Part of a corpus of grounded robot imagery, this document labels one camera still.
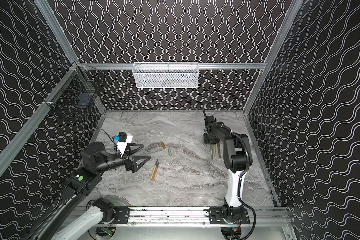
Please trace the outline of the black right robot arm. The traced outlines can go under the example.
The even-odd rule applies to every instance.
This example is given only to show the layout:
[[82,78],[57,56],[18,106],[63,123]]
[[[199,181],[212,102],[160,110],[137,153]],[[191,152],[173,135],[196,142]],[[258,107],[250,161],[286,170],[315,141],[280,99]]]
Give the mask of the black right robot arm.
[[249,138],[234,132],[212,115],[205,115],[204,122],[204,144],[223,144],[223,160],[228,169],[228,190],[222,206],[224,219],[228,223],[243,221],[248,214],[242,203],[242,183],[253,163]]

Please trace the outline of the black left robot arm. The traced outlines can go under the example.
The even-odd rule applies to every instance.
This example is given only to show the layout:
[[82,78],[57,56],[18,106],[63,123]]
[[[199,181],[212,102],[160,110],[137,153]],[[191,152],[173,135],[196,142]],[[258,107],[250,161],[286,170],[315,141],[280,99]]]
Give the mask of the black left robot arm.
[[58,197],[33,226],[23,240],[51,240],[70,213],[102,180],[103,173],[124,166],[133,173],[139,171],[151,156],[136,156],[144,145],[127,143],[126,153],[111,154],[101,142],[90,143],[82,152],[83,164],[67,179]]

